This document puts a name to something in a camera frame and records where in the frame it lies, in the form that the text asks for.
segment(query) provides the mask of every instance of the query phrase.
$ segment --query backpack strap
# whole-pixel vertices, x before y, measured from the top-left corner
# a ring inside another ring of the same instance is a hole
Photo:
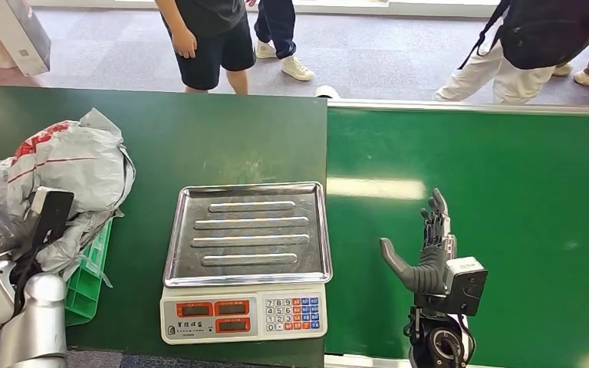
[[[502,15],[505,14],[505,11],[507,10],[507,8],[509,8],[509,6],[511,4],[512,4],[512,0],[501,0],[500,1],[500,4],[498,4],[498,7],[495,8],[493,15],[491,16],[489,21],[484,26],[484,29],[479,33],[479,40],[475,43],[475,46],[473,46],[473,49],[471,50],[471,52],[469,52],[469,56],[466,57],[466,60],[464,60],[462,65],[460,65],[457,68],[458,70],[462,70],[466,66],[466,63],[469,61],[469,58],[471,57],[473,52],[475,52],[475,50],[477,50],[479,56],[482,56],[479,53],[479,48],[484,43],[484,40],[486,38],[486,32],[488,32],[489,29],[491,29],[491,27],[493,27],[493,25],[498,21],[498,19],[500,19],[500,17],[502,17]],[[500,39],[499,32],[497,32],[495,34],[495,39],[493,40],[493,44],[491,47],[493,47],[495,45],[495,43],[498,42],[498,39]]]

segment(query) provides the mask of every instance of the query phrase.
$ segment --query white pants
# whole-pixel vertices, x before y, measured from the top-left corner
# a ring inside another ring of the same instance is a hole
[[[510,63],[502,54],[502,44],[484,44],[483,56],[473,52],[466,66],[450,76],[448,83],[435,92],[438,101],[461,101],[471,97],[493,79],[493,94],[497,104],[520,105],[536,97],[550,80],[556,67],[524,71]]]

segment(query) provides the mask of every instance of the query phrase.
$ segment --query cardboard box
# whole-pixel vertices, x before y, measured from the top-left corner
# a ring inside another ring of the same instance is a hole
[[[0,0],[0,40],[24,75],[51,69],[51,39],[25,0]]]

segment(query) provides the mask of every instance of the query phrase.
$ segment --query black backpack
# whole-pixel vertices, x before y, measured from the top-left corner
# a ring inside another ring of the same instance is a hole
[[[471,54],[477,51],[481,55],[479,48],[486,32],[507,10],[492,45],[502,42],[505,58],[518,69],[554,67],[572,60],[587,47],[589,0],[502,0]]]

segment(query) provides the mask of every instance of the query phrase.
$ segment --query black shorts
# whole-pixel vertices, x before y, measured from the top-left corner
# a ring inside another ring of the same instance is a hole
[[[196,40],[194,58],[175,54],[182,82],[196,90],[218,87],[220,67],[227,71],[244,71],[256,62],[246,13],[229,31],[215,36],[196,36]]]

